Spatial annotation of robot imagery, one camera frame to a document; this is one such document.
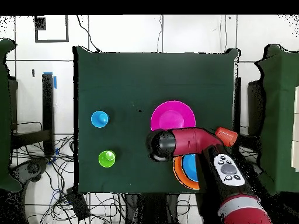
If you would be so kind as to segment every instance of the blue bowl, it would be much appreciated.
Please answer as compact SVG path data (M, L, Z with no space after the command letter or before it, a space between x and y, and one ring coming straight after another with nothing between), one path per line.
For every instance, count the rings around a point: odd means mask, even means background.
M197 173L196 173L196 157L195 154L184 155L183 157L183 170L188 178L198 182Z
M91 123L98 128L104 127L109 122L109 116L104 111L95 111L91 116Z

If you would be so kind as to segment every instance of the green cup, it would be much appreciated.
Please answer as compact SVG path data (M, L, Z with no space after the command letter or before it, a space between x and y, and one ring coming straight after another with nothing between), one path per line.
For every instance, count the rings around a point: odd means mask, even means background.
M112 150L103 151L99 155L99 163L103 167L111 167L115 163L115 153Z

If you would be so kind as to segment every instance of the magenta plate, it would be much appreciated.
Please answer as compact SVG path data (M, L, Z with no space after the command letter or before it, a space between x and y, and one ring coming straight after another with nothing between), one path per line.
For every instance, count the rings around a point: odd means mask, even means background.
M151 117L151 130L195 127L191 108L181 101L171 100L159 105Z

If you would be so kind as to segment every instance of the dark green table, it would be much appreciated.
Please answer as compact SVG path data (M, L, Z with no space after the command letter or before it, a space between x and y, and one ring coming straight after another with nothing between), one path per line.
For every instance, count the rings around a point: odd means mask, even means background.
M187 193L172 170L172 162L148 157L145 138L155 108L167 100L189 105L197 127L231 129L234 59L228 54L156 54L78 52L79 191L117 193ZM103 110L110 116L104 128L91 123ZM113 150L110 168L98 162L101 151Z

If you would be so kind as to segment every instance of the black frame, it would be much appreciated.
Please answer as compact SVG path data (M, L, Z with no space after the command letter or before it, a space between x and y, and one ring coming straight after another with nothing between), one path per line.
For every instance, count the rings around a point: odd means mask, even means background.
M26 145L43 142L45 156L54 155L54 111L53 111L53 77L52 74L42 75L43 83L43 130L27 133L13 133L11 147L18 149ZM11 87L11 95L16 96L17 87ZM11 97L13 123L16 119L16 97Z

